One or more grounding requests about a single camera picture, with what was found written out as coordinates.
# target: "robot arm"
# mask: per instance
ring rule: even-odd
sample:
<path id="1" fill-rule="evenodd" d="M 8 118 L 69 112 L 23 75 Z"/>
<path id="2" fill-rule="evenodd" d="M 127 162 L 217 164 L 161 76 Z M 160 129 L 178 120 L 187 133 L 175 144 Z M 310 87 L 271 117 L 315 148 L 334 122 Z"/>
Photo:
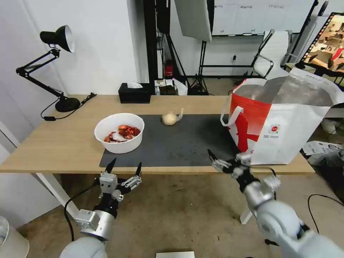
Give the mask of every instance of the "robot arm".
<path id="1" fill-rule="evenodd" d="M 216 170 L 229 173 L 237 180 L 259 229 L 281 247 L 283 257 L 344 257 L 344 252 L 334 242 L 305 225 L 292 207 L 275 200 L 274 192 L 281 184 L 275 175 L 259 181 L 251 174 L 250 154 L 241 153 L 235 159 L 223 161 L 210 150 L 208 153 Z"/>
<path id="2" fill-rule="evenodd" d="M 118 204 L 124 195 L 130 193 L 142 182 L 141 163 L 135 176 L 124 180 L 111 174 L 116 159 L 100 173 L 99 185 L 101 199 L 92 211 L 83 210 L 75 218 L 81 232 L 87 236 L 68 244 L 60 258 L 107 258 L 105 243 L 110 239 L 112 226 L 117 217 Z"/>

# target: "white trash can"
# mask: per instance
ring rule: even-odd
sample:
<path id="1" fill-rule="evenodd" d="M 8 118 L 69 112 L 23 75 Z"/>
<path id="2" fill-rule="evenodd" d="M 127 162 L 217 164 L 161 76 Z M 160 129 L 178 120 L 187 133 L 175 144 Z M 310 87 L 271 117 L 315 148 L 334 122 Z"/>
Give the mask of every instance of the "white trash can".
<path id="1" fill-rule="evenodd" d="M 0 216 L 0 258 L 26 258 L 29 241 Z"/>

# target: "black desk lamp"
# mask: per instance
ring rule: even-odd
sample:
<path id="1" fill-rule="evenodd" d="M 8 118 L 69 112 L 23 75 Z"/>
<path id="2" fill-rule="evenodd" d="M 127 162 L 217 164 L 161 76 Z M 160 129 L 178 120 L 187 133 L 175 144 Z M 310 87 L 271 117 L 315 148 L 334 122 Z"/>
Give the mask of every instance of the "black desk lamp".
<path id="1" fill-rule="evenodd" d="M 29 80 L 30 82 L 33 82 L 34 84 L 38 85 L 39 87 L 45 89 L 46 91 L 49 91 L 51 94 L 54 94 L 59 98 L 59 101 L 56 103 L 55 108 L 59 112 L 69 112 L 73 111 L 79 108 L 80 101 L 76 98 L 68 98 L 65 95 L 63 95 L 63 92 L 58 92 L 57 90 L 41 83 L 40 81 L 36 80 L 35 78 L 32 78 L 30 76 L 30 73 L 36 71 L 37 69 L 45 66 L 46 64 L 54 61 L 55 59 L 59 58 L 60 56 L 60 49 L 56 47 L 56 45 L 59 45 L 64 50 L 73 53 L 74 52 L 74 41 L 72 37 L 72 31 L 69 28 L 68 25 L 62 26 L 56 30 L 56 32 L 41 32 L 40 33 L 40 39 L 49 45 L 51 47 L 51 50 L 38 57 L 34 61 L 19 67 L 16 69 L 16 72 L 21 77 Z M 52 54 L 54 57 L 50 60 L 41 63 L 41 64 L 34 64 L 37 61 L 41 60 L 42 58 Z"/>

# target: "black desk mat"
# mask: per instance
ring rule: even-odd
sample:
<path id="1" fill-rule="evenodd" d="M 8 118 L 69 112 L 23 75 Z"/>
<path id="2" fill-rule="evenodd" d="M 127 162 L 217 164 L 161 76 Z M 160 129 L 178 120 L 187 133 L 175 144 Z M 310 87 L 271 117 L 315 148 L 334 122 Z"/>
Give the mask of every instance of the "black desk mat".
<path id="1" fill-rule="evenodd" d="M 104 151 L 100 167 L 115 157 L 116 167 L 184 167 L 211 166 L 207 149 L 218 158 L 234 157 L 235 143 L 220 115 L 184 115 L 173 126 L 163 125 L 161 115 L 140 115 L 145 123 L 143 138 L 135 150 L 114 154 Z"/>

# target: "monitor screen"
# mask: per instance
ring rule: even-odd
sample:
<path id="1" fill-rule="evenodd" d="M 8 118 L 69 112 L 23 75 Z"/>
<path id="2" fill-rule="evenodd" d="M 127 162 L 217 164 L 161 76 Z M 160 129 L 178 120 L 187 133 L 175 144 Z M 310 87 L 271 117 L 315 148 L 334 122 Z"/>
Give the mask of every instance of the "monitor screen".
<path id="1" fill-rule="evenodd" d="M 344 73 L 344 14 L 331 13 L 301 61 L 331 73 Z"/>

